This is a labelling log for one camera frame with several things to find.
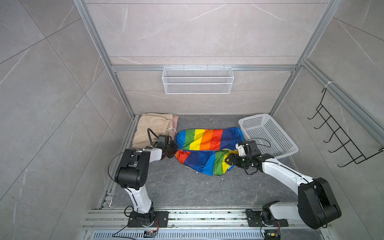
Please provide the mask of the beige shorts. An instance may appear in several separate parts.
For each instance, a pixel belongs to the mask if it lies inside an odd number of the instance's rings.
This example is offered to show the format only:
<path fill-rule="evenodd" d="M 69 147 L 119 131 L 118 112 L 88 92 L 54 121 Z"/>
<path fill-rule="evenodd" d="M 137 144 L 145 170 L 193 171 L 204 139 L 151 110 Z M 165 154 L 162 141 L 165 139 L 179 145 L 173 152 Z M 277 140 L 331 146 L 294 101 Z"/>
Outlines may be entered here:
<path fill-rule="evenodd" d="M 144 149 L 151 145 L 148 129 L 151 129 L 156 136 L 168 135 L 174 139 L 176 134 L 172 130 L 172 119 L 173 114 L 142 114 L 138 121 L 132 147 L 136 149 Z"/>

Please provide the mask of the pink drawstring shorts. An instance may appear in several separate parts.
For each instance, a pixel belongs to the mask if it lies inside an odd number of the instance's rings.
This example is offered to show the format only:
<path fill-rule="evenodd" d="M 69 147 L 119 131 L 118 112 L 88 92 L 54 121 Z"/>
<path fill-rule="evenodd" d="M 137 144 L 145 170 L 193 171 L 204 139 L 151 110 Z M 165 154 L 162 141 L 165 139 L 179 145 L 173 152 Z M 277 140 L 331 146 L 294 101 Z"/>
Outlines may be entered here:
<path fill-rule="evenodd" d="M 177 125 L 178 125 L 178 121 L 179 121 L 179 116 L 173 115 L 173 119 L 172 119 L 172 122 L 173 122 L 172 130 L 174 131 L 175 134 L 177 133 Z"/>

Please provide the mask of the multicolour orange blue shorts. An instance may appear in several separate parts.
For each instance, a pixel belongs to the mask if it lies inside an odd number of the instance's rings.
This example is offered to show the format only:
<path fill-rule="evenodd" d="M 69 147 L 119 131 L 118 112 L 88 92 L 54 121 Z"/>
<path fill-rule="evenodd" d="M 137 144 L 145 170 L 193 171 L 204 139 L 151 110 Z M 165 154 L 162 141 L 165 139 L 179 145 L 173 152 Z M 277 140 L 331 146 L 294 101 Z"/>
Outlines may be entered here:
<path fill-rule="evenodd" d="M 221 176 L 232 166 L 225 162 L 237 154 L 236 144 L 245 140 L 239 128 L 221 130 L 191 129 L 176 136 L 176 159 L 183 165 L 209 176 Z"/>

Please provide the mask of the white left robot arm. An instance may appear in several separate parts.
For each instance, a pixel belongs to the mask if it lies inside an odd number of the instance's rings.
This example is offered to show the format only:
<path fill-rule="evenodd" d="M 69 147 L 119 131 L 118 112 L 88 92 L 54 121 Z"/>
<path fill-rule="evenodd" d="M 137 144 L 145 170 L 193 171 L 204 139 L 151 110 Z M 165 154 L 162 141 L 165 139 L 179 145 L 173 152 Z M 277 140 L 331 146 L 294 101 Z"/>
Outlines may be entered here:
<path fill-rule="evenodd" d="M 149 165 L 152 162 L 172 158 L 179 150 L 178 145 L 169 135 L 156 135 L 147 129 L 150 145 L 144 149 L 125 149 L 116 154 L 111 160 L 120 158 L 117 169 L 110 179 L 123 188 L 131 198 L 133 205 L 131 213 L 127 215 L 129 224 L 136 222 L 143 227 L 158 224 L 152 200 L 146 190 Z"/>

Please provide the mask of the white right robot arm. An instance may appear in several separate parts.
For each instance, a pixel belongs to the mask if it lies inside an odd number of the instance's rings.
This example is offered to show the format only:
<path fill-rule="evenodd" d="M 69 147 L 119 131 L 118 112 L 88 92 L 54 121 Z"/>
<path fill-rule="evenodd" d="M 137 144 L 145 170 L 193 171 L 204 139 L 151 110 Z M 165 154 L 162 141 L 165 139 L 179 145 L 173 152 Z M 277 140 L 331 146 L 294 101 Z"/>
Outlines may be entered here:
<path fill-rule="evenodd" d="M 280 220 L 291 220 L 302 222 L 316 230 L 326 228 L 330 222 L 342 216 L 332 188 L 323 178 L 314 179 L 301 174 L 268 154 L 230 154 L 225 162 L 244 170 L 256 168 L 280 181 L 297 195 L 296 202 L 274 201 L 263 206 L 261 220 L 267 226 Z"/>

